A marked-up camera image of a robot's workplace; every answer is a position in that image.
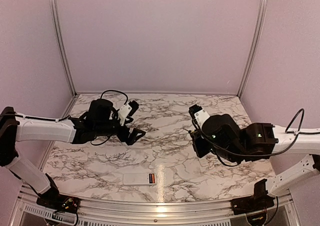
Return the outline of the white battery cover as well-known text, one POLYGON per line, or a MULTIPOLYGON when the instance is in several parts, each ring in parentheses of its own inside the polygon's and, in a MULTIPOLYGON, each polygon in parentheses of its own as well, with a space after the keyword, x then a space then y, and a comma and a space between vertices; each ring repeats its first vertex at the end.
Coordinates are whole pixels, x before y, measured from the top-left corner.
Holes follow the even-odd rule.
POLYGON ((199 159, 199 164, 200 164, 202 167, 207 167, 207 166, 208 166, 208 161, 207 161, 205 158, 200 158, 200 159, 199 159))

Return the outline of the white remote control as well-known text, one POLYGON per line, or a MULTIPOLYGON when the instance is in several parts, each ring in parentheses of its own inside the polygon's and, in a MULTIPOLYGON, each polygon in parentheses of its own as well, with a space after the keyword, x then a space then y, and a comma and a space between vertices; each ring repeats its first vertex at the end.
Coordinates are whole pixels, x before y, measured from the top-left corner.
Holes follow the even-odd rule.
POLYGON ((157 178, 153 172, 125 173, 123 175, 123 184, 125 186, 152 186, 157 184, 157 178), (155 175, 155 183, 149 183, 149 174, 155 175))

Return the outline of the purple blue battery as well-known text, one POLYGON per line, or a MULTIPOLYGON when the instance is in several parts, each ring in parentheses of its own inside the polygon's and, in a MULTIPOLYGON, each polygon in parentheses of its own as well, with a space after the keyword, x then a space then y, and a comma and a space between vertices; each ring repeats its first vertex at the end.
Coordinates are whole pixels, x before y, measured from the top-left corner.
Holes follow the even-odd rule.
POLYGON ((152 179, 152 174, 151 173, 148 174, 148 180, 149 180, 149 184, 153 183, 153 179, 152 179))

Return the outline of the orange black battery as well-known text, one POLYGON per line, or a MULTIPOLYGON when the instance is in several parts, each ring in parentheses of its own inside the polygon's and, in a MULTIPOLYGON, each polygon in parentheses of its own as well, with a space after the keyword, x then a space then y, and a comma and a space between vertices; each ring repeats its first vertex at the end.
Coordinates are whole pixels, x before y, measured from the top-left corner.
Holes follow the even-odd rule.
POLYGON ((156 183, 155 174, 152 173, 150 176, 151 176, 151 183, 155 184, 156 183))

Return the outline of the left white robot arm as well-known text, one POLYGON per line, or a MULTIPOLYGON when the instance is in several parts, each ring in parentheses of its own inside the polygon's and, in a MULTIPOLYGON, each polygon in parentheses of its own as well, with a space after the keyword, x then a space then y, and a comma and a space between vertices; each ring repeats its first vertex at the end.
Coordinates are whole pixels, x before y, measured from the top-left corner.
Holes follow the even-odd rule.
POLYGON ((64 202, 58 187, 50 176, 19 155, 16 143, 56 141, 82 145, 98 137, 116 136, 131 146, 146 134, 127 127, 138 108, 134 100, 116 109, 111 101, 99 98, 80 117, 43 118, 18 114, 8 106, 0 115, 0 165, 29 184, 51 208, 58 209, 64 202))

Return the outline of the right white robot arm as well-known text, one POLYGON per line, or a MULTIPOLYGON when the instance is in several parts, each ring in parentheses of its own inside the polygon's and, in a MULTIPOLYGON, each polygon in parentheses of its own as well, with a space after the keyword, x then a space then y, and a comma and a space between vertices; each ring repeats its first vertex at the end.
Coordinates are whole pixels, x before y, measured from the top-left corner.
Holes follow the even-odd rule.
POLYGON ((319 131, 289 131, 271 123, 252 123, 240 128, 230 115, 209 115, 204 109, 190 116, 195 130, 189 134, 199 158, 213 153, 219 161, 227 160, 234 167, 243 161, 269 159, 285 153, 305 155, 289 169, 254 185, 254 193, 247 200, 252 210, 260 209, 267 197, 279 196, 292 185, 320 173, 319 131))

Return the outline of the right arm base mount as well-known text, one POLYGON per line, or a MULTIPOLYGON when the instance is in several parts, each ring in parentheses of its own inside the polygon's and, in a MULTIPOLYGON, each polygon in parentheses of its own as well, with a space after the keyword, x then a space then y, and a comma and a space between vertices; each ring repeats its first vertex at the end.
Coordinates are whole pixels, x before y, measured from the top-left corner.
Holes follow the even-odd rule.
POLYGON ((230 203, 233 213, 235 215, 247 214, 273 207, 275 198, 268 195, 266 182, 267 179, 256 182, 252 195, 232 199, 230 203))

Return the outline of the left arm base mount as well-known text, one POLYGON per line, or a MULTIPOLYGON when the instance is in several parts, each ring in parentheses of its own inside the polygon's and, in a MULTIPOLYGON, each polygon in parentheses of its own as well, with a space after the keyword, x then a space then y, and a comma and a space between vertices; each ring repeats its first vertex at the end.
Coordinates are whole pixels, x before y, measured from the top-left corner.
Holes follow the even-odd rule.
POLYGON ((53 179, 47 173, 45 175, 48 178, 50 187, 44 193, 36 193, 38 196, 36 203, 57 212, 77 213, 80 199, 75 196, 60 194, 53 179))

